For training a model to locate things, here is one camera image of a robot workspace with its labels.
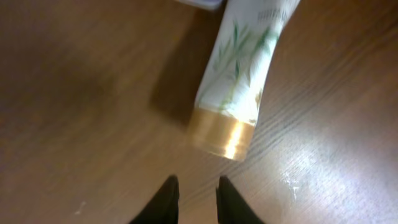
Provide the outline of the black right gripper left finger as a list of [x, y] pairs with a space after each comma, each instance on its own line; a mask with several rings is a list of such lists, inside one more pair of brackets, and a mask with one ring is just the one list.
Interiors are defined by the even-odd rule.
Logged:
[[129, 224], [177, 224], [179, 196], [177, 176], [170, 175]]

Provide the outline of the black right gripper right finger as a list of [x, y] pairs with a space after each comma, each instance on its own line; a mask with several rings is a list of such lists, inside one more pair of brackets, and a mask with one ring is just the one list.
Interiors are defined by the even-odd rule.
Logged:
[[216, 204], [220, 224], [264, 224], [225, 175], [216, 188]]

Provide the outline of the cream tube gold cap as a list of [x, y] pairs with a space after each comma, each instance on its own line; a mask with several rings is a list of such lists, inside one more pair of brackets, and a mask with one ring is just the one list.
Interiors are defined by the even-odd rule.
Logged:
[[196, 147], [246, 158], [278, 39], [299, 0], [232, 0], [206, 66], [188, 126]]

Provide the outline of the red purple pad package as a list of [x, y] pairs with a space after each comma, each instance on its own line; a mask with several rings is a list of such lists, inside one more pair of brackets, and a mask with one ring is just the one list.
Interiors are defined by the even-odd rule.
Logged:
[[209, 11], [218, 9], [223, 3], [223, 0], [176, 0], [176, 1], [187, 4], [189, 6], [194, 6]]

